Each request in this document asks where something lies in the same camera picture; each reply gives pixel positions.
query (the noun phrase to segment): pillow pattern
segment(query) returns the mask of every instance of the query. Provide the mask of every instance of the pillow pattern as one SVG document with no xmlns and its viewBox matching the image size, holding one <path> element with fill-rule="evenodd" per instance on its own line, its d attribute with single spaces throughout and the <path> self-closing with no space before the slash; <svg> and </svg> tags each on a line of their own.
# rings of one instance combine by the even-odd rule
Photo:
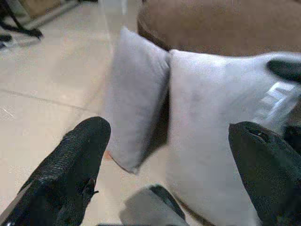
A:
<svg viewBox="0 0 301 226">
<path fill-rule="evenodd" d="M 219 226 L 257 225 L 228 142 L 230 123 L 253 121 L 281 133 L 301 93 L 270 72 L 268 53 L 225 57 L 171 51 L 167 183 L 193 211 Z"/>
</svg>

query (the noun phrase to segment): pillow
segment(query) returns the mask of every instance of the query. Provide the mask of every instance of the pillow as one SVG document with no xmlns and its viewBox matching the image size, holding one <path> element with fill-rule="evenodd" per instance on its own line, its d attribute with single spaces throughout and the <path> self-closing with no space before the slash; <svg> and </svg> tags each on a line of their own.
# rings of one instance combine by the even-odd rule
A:
<svg viewBox="0 0 301 226">
<path fill-rule="evenodd" d="M 256 225 L 228 143 L 229 123 L 254 121 L 281 133 L 301 91 L 266 64 L 274 58 L 301 61 L 301 55 L 171 54 L 169 188 L 215 225 Z"/>
<path fill-rule="evenodd" d="M 136 173 L 146 155 L 167 93 L 169 53 L 122 28 L 112 62 L 104 116 L 111 125 L 108 150 Z"/>
</svg>

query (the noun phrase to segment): brown ottoman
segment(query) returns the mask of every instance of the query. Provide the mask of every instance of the brown ottoman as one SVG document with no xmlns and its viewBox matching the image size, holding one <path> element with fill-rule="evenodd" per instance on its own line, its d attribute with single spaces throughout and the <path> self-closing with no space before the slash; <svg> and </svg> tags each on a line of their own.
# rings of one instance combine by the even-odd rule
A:
<svg viewBox="0 0 301 226">
<path fill-rule="evenodd" d="M 146 0 L 138 32 L 166 50 L 301 52 L 301 0 Z"/>
</svg>

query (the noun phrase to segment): black strap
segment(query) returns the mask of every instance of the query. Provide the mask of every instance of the black strap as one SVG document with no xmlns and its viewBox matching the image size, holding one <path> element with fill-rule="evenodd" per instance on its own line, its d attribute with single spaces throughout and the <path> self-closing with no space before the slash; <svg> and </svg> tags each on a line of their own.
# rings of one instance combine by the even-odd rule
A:
<svg viewBox="0 0 301 226">
<path fill-rule="evenodd" d="M 3 8 L 7 11 L 7 13 L 10 15 L 10 17 L 14 20 L 15 24 L 17 25 L 17 27 L 13 27 L 11 25 L 6 24 L 3 21 L 0 21 L 0 26 L 4 29 L 4 30 L 8 30 L 8 31 L 12 31 L 12 32 L 18 32 L 18 33 L 23 33 L 32 37 L 36 37 L 38 39 L 43 37 L 42 32 L 39 29 L 31 29 L 31 30 L 27 30 L 25 29 L 17 20 L 17 18 L 15 17 L 13 11 L 11 10 L 11 8 L 9 7 L 8 3 L 6 2 L 6 0 L 0 0 L 0 4 L 3 6 Z"/>
</svg>

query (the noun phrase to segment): tile floor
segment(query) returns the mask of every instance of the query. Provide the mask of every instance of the tile floor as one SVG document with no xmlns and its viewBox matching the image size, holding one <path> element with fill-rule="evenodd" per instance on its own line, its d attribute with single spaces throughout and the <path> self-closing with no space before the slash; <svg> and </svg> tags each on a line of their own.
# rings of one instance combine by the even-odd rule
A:
<svg viewBox="0 0 301 226">
<path fill-rule="evenodd" d="M 0 52 L 0 213 L 63 134 L 99 115 L 121 26 L 136 29 L 140 0 L 84 3 L 47 23 L 41 43 Z M 146 185 L 164 185 L 166 146 L 138 176 L 101 165 L 83 225 L 120 223 L 123 201 Z M 200 225 L 187 216 L 190 225 Z"/>
</svg>

